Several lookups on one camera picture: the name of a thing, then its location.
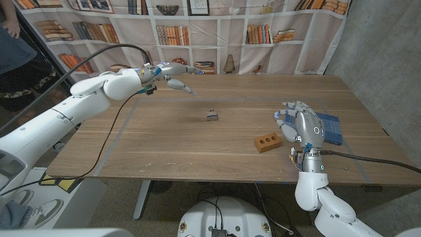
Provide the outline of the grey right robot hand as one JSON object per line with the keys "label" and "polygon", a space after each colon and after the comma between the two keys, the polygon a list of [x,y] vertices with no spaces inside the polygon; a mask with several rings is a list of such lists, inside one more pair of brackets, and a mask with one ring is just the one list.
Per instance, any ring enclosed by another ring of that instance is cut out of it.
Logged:
{"label": "grey right robot hand", "polygon": [[[300,142],[305,152],[316,153],[324,142],[324,124],[317,114],[302,101],[283,102],[287,109],[274,113],[274,118],[284,137],[289,142]],[[295,117],[296,129],[288,126],[280,115]]]}

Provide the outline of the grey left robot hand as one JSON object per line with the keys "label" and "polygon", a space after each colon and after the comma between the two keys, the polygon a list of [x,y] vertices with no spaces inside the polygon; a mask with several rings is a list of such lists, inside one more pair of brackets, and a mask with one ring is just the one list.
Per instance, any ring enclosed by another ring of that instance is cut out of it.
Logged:
{"label": "grey left robot hand", "polygon": [[152,66],[147,63],[143,66],[139,75],[141,79],[141,85],[143,86],[143,89],[139,92],[151,95],[157,89],[155,82],[165,80],[169,88],[174,90],[182,90],[188,94],[197,95],[193,89],[172,77],[182,75],[184,73],[203,74],[203,71],[194,66],[187,66],[180,63],[163,62],[157,66]]}

